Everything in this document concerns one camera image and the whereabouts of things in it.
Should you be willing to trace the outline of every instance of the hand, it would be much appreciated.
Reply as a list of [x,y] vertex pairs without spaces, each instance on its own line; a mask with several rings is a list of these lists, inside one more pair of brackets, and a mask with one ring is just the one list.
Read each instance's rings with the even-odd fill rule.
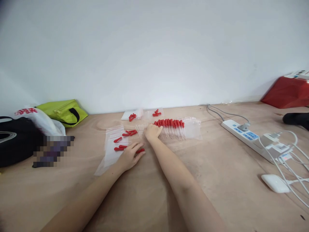
[[125,172],[137,164],[139,159],[146,154],[145,151],[136,154],[141,149],[143,143],[134,142],[125,148],[116,164]]
[[158,127],[154,124],[149,124],[148,127],[144,131],[144,135],[149,141],[153,138],[157,138],[160,135],[162,129],[163,129],[163,126]]

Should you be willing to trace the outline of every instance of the red box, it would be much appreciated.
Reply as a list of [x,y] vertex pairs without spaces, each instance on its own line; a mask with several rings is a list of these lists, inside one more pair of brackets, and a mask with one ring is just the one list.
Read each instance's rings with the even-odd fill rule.
[[309,83],[303,79],[280,77],[261,102],[279,109],[309,105]]

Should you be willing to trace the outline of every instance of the plastic bag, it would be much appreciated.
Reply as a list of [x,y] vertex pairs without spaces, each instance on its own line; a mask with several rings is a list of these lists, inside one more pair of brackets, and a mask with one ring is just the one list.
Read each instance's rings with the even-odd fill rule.
[[121,120],[129,120],[131,114],[136,114],[136,120],[141,119],[143,116],[143,108],[139,108],[137,110],[125,111],[122,115]]
[[15,112],[12,118],[29,118],[46,136],[65,136],[65,128],[61,122],[51,119],[38,108],[25,108]]
[[[111,165],[116,163],[122,152],[114,151],[115,147],[118,147],[119,145],[128,145],[129,139],[128,137],[122,136],[123,133],[125,133],[123,125],[106,129],[105,156],[94,173],[95,176],[101,176]],[[119,137],[122,137],[122,139],[119,142],[114,143],[114,140]]]
[[182,119],[184,122],[184,130],[186,139],[202,140],[201,135],[201,121],[195,117],[185,117]]
[[[158,116],[154,116],[156,110],[158,110]],[[143,113],[143,120],[145,121],[156,121],[158,119],[162,119],[163,117],[164,117],[164,111],[162,107],[156,109],[144,110]]]

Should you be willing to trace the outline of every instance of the yellow-green pouch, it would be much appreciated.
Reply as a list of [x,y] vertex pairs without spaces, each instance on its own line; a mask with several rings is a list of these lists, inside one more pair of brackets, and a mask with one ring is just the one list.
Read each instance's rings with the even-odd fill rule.
[[61,122],[64,127],[75,127],[88,116],[75,99],[52,101],[39,105],[37,108],[46,113],[51,119]]

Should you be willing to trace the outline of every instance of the wooden table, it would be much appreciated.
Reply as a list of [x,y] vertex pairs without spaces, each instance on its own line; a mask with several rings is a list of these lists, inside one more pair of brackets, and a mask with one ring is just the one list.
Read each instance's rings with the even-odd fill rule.
[[[309,112],[309,108],[280,110],[259,102],[217,107],[248,117],[250,129],[258,135],[295,132],[299,147],[309,154],[309,132],[282,123],[285,113]],[[204,106],[164,109],[164,113],[165,118],[193,116],[202,121],[203,140],[164,142],[197,179],[229,231],[309,231],[309,209],[293,194],[274,193],[262,182],[262,174],[278,173],[275,166],[221,127],[218,115]],[[68,129],[67,135],[75,136],[74,146],[57,167],[34,169],[29,158],[2,169],[0,218],[5,231],[39,231],[94,181],[97,177],[93,174],[104,158],[105,129],[119,124],[134,129],[140,124],[138,120],[121,121],[122,114],[90,115]],[[245,122],[236,116],[230,118]],[[281,138],[293,141],[288,134]],[[148,144],[144,148],[147,154],[114,184],[85,231],[187,231],[152,148]],[[302,167],[298,169],[309,177]]]

